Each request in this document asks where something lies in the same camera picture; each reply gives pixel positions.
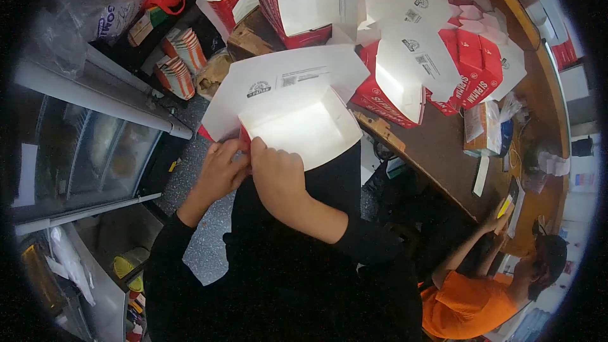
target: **display refrigerator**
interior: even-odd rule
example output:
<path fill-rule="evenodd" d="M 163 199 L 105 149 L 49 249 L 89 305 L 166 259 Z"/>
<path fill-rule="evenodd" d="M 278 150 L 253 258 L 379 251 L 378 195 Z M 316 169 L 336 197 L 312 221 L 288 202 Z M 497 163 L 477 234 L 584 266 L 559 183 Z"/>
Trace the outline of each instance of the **display refrigerator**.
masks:
<path fill-rule="evenodd" d="M 193 133 L 151 91 L 92 47 L 76 79 L 17 60 L 8 97 L 19 118 L 18 235 L 161 196 Z"/>

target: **wooden counter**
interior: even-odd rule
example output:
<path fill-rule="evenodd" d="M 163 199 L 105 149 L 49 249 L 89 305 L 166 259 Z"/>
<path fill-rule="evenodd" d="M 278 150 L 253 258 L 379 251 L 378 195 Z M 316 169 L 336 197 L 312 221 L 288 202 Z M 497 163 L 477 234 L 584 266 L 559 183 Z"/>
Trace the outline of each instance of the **wooden counter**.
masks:
<path fill-rule="evenodd" d="M 514 91 L 518 97 L 526 100 L 531 121 L 521 133 L 521 140 L 514 138 L 513 148 L 521 156 L 522 146 L 542 141 L 555 153 L 567 158 L 570 155 L 570 137 L 566 107 L 550 55 L 517 0 L 490 1 L 506 15 L 509 37 L 525 52 L 528 74 Z M 511 176 L 521 175 L 521 162 L 516 161 L 514 169 L 503 173 L 502 159 L 491 158 L 483 195 L 477 197 L 472 194 L 472 187 L 478 159 L 462 151 L 464 127 L 459 115 L 445 117 L 429 104 L 425 106 L 422 125 L 406 130 L 358 106 L 349 106 L 365 129 L 381 137 L 477 220 L 483 220 L 507 193 Z M 526 193 L 515 238 L 508 241 L 503 251 L 523 256 L 532 250 L 534 239 L 531 229 L 536 219 L 545 225 L 547 232 L 557 233 L 567 189 L 567 177 L 550 176 L 541 194 Z"/>

